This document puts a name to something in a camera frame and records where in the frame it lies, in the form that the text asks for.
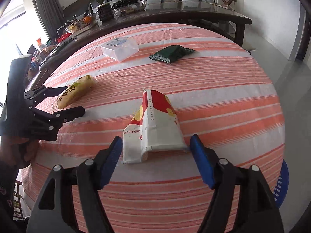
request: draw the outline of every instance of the round table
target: round table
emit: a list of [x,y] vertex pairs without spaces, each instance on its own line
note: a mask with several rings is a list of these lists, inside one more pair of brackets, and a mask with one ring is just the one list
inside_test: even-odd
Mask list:
[[[123,62],[102,54],[100,45],[115,37],[137,41],[139,52]],[[195,52],[173,64],[153,61],[150,54],[169,45]],[[79,165],[108,148],[142,102],[144,89],[170,99],[189,144],[197,133],[206,147],[234,165],[258,165],[274,188],[283,160],[284,117],[271,80],[240,46],[212,31],[195,26],[156,23],[113,32],[86,45],[46,81],[46,86],[69,85],[90,74],[97,87],[71,107],[82,105],[83,117],[65,123],[55,142],[41,141],[36,162],[23,169],[26,201],[33,206],[47,175],[56,164]],[[57,111],[56,97],[39,109]],[[202,182],[190,153],[158,153],[144,163],[123,165],[119,159],[110,183],[99,191],[115,232],[196,232],[213,191]],[[77,187],[73,198],[78,224],[86,231]],[[234,195],[226,230],[232,228],[238,205]]]

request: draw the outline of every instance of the table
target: table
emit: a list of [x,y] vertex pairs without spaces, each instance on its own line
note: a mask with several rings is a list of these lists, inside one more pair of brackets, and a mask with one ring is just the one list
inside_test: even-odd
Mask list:
[[[123,62],[102,55],[100,44],[116,36],[134,38],[139,52]],[[168,45],[195,49],[171,65],[148,58]],[[234,165],[257,164],[274,188],[283,160],[284,117],[271,80],[254,58],[227,38],[189,25],[156,23],[113,32],[83,47],[46,81],[69,85],[90,74],[97,88],[72,107],[86,108],[83,117],[65,123],[55,142],[41,141],[36,162],[22,170],[25,199],[32,207],[52,167],[79,165],[122,137],[142,102],[144,89],[170,99],[187,144],[197,133],[207,147]],[[39,109],[57,110],[56,99]],[[164,152],[141,164],[117,163],[110,184],[99,192],[115,232],[196,232],[213,191],[203,184],[190,153]],[[79,195],[73,187],[80,229],[86,231]],[[227,230],[238,205],[234,195]]]
[[166,2],[148,4],[144,11],[117,17],[108,22],[101,23],[86,32],[77,36],[77,40],[72,41],[61,51],[40,66],[41,73],[46,74],[43,79],[36,78],[34,87],[46,79],[61,63],[72,54],[90,42],[115,32],[117,30],[144,23],[179,23],[180,20],[223,20],[231,21],[236,24],[234,42],[242,46],[244,30],[246,24],[251,24],[252,20],[235,11],[231,11],[223,6],[206,2]]

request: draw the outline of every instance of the yellow packaged food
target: yellow packaged food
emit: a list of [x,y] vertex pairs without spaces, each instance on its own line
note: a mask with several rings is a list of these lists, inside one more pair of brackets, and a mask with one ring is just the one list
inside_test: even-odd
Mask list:
[[97,81],[90,75],[79,78],[62,92],[57,99],[57,107],[63,109],[90,91]]

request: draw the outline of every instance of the human hand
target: human hand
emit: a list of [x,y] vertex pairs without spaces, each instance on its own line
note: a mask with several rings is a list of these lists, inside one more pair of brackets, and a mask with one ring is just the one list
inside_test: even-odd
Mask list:
[[[0,144],[0,161],[7,163],[9,166],[18,165],[18,159],[16,159],[13,155],[13,146],[17,144],[23,144],[29,141],[29,138],[21,138],[21,137],[9,137],[9,136],[1,136],[1,144]],[[31,161],[37,155],[37,151],[39,148],[39,140],[33,140],[27,146],[27,151],[24,155],[24,160],[26,162]]]

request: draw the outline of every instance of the grapes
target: grapes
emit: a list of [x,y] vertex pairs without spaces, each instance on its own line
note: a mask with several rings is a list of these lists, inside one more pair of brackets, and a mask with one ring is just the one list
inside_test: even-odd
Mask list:
[[124,6],[128,6],[128,5],[131,5],[131,4],[135,4],[137,3],[137,0],[133,0],[133,1],[128,1],[128,0],[120,0],[120,1],[117,1],[117,2],[114,2],[112,4],[112,9],[118,9],[118,8],[121,8],[121,7],[124,7]]

